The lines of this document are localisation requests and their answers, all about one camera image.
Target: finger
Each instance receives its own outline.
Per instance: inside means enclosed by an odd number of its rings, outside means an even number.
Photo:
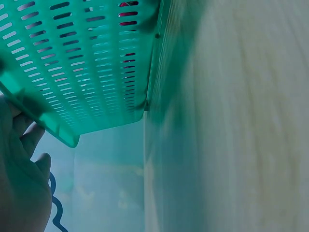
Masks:
[[[21,113],[21,111],[16,106],[14,106],[12,103],[10,103],[9,101],[6,101],[6,102],[10,108],[12,117],[16,117],[17,115]]]
[[[20,138],[20,141],[23,144],[25,151],[29,155],[29,158],[32,157],[33,152],[34,152],[36,146],[38,145],[38,142],[40,141],[40,139],[44,135],[44,132],[45,132],[45,130],[42,127],[35,124],[30,129],[29,132],[27,132],[26,134],[24,134]]]
[[[24,114],[20,114],[13,118],[13,129],[18,137],[21,137],[27,128],[31,125],[33,120]]]
[[[2,133],[8,134],[12,129],[12,115],[10,108],[3,95],[0,95],[0,129]]]
[[[48,181],[49,174],[50,174],[50,166],[52,164],[50,155],[48,155],[47,153],[43,153],[41,157],[38,159],[38,161],[35,162],[35,164],[38,166],[39,170],[42,172],[45,180]]]

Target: wall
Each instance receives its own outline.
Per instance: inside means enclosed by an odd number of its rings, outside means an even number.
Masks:
[[[308,2],[171,3],[145,117],[146,231],[307,231]]]
[[[63,204],[62,225],[74,232],[143,232],[143,123],[81,136],[75,149],[46,133],[33,160],[52,157],[55,196]],[[52,224],[53,205],[46,232]]]

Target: plastic crate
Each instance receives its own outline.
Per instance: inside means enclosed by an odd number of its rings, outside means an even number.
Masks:
[[[0,90],[70,147],[143,115],[159,1],[5,0]]]

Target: green plastic basket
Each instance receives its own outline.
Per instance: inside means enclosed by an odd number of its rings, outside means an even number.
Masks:
[[[139,121],[159,1],[5,0],[0,90],[56,138]]]

